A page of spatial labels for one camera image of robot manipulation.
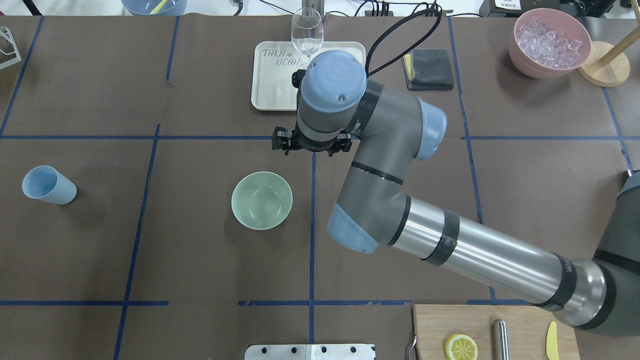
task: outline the white floor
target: white floor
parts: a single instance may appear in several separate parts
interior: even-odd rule
[[[159,3],[159,0],[140,0],[150,3]],[[202,13],[206,15],[233,15],[237,5],[232,0],[183,0],[187,1],[187,13]],[[301,0],[268,0],[270,3],[290,11],[300,7]],[[419,3],[420,0],[391,0],[398,3]],[[122,6],[120,0],[33,0],[43,15],[130,15]],[[483,0],[438,0],[446,10],[453,13],[477,13]],[[324,9],[342,11],[353,15],[362,2],[357,0],[325,0]],[[390,6],[395,16],[406,16],[414,9],[414,5]],[[0,11],[6,15],[30,15],[22,0],[2,0]],[[244,0],[244,8],[241,15],[282,15],[284,11],[273,8],[259,0]],[[622,8],[619,0],[616,0],[614,8],[609,12],[608,18],[634,18],[631,9]]]

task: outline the blue bowl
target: blue bowl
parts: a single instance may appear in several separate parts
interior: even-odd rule
[[[150,15],[160,0],[122,0],[124,7],[129,10],[133,15]],[[187,0],[168,0],[164,5],[164,10],[155,15],[165,16],[180,16],[184,15],[184,10],[187,8]]]

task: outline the pink bowl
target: pink bowl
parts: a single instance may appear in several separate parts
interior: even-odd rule
[[[580,60],[574,67],[570,69],[553,69],[536,63],[529,57],[529,55],[524,53],[516,41],[516,34],[518,33],[518,29],[526,25],[532,17],[544,20],[551,30],[558,32],[562,31],[565,38],[569,40],[580,40],[582,42],[582,46],[580,46],[580,49],[578,50],[580,53]],[[534,79],[553,79],[568,74],[580,67],[587,60],[590,52],[591,37],[589,36],[587,29],[585,29],[584,26],[571,15],[559,10],[547,8],[533,9],[522,14],[513,27],[513,33],[511,34],[511,40],[509,41],[509,57],[511,57],[513,65],[515,65],[523,74]]]

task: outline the green bowl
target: green bowl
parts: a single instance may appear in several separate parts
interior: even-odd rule
[[[254,172],[240,180],[231,195],[231,210],[236,219],[253,230],[280,225],[293,205],[287,181],[268,171]]]

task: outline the ice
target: ice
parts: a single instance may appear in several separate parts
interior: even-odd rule
[[[554,69],[570,69],[582,57],[580,40],[567,39],[562,31],[551,30],[544,20],[532,17],[516,34],[516,41],[535,62]]]

